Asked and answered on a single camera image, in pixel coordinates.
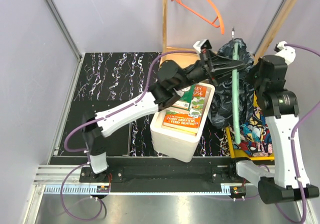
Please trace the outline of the colourful comic print shorts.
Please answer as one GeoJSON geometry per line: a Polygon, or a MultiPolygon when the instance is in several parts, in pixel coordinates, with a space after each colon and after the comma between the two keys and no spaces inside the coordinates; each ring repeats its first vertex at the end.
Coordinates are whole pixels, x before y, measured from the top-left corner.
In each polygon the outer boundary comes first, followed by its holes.
{"type": "Polygon", "coordinates": [[[253,114],[249,120],[240,125],[240,143],[237,144],[232,133],[232,147],[241,150],[251,158],[266,158],[273,154],[273,145],[270,130],[262,110],[253,107],[253,114]]]}

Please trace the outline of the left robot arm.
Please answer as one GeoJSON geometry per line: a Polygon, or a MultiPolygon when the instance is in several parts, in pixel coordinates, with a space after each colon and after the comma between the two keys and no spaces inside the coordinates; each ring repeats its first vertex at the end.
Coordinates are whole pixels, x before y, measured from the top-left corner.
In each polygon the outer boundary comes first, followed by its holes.
{"type": "Polygon", "coordinates": [[[209,80],[217,86],[232,74],[233,70],[242,70],[245,64],[204,49],[199,53],[200,59],[188,67],[180,67],[174,60],[162,62],[157,72],[157,81],[146,85],[146,90],[112,109],[97,112],[93,118],[83,119],[81,129],[88,146],[88,162],[91,166],[90,176],[97,182],[108,177],[107,151],[99,146],[97,138],[107,138],[123,126],[141,117],[155,114],[171,107],[180,99],[178,91],[209,80]]]}

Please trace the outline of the green plastic hanger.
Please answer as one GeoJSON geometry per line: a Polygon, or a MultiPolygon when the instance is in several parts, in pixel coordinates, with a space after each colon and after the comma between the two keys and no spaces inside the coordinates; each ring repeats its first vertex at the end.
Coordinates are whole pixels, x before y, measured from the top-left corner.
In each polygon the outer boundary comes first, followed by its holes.
{"type": "MultiPolygon", "coordinates": [[[[234,41],[235,39],[235,28],[232,28],[231,39],[233,40],[232,59],[238,61],[239,44],[234,41]]],[[[240,132],[240,114],[239,114],[239,74],[237,69],[232,71],[232,114],[233,114],[233,130],[234,130],[234,141],[237,145],[241,143],[241,132],[240,132]]]]}

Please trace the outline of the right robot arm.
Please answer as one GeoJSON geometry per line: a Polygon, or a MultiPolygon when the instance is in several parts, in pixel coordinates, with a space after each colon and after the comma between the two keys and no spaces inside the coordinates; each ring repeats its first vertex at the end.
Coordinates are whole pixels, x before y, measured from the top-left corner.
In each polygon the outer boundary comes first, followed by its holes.
{"type": "Polygon", "coordinates": [[[258,188],[265,204],[317,198],[319,188],[310,183],[304,169],[299,138],[293,137],[299,122],[296,95],[284,88],[288,62],[277,55],[265,55],[251,70],[249,81],[255,88],[258,106],[268,126],[274,154],[274,172],[268,172],[249,159],[227,169],[228,179],[246,179],[258,188]]]}

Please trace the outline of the orange plastic hanger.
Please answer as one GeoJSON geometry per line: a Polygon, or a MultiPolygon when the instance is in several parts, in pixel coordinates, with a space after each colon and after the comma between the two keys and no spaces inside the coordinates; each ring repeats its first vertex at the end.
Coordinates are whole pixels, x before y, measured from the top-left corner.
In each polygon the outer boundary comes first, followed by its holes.
{"type": "Polygon", "coordinates": [[[221,12],[212,0],[170,0],[193,13],[204,22],[225,34],[225,23],[221,12]]]}

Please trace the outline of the dark leaf print shorts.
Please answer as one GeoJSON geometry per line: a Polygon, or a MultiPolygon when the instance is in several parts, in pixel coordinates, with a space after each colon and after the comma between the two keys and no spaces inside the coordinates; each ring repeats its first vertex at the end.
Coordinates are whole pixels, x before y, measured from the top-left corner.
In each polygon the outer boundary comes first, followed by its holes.
{"type": "MultiPolygon", "coordinates": [[[[239,123],[242,125],[253,115],[254,87],[246,81],[250,70],[254,67],[254,58],[247,51],[247,45],[242,38],[235,38],[224,44],[217,52],[226,58],[233,57],[234,44],[238,44],[238,59],[245,64],[239,74],[239,123]]],[[[233,125],[232,80],[222,82],[215,88],[214,96],[207,118],[217,129],[233,125]]]]}

